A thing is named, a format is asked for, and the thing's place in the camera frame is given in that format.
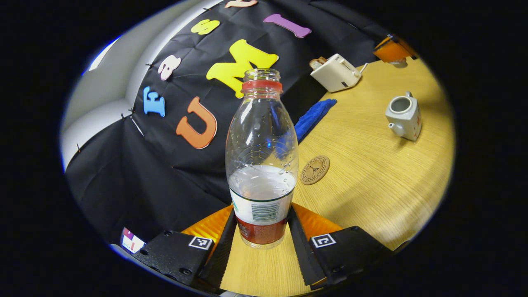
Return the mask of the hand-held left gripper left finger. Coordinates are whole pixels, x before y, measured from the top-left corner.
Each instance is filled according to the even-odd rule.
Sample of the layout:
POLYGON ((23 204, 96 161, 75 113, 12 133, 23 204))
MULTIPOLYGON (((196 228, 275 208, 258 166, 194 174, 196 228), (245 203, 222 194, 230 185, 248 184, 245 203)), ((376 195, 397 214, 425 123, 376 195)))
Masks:
POLYGON ((218 291, 236 231, 232 205, 187 227, 162 231, 132 257, 177 284, 218 291))

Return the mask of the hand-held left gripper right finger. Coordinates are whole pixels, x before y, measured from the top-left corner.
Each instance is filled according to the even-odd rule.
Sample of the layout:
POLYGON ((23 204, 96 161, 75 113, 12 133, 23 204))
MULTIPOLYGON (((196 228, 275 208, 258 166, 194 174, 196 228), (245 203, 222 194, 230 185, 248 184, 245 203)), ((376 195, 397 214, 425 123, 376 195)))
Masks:
POLYGON ((392 250, 359 226, 342 228, 296 203, 288 224, 302 278, 310 288, 355 278, 392 256, 392 250))

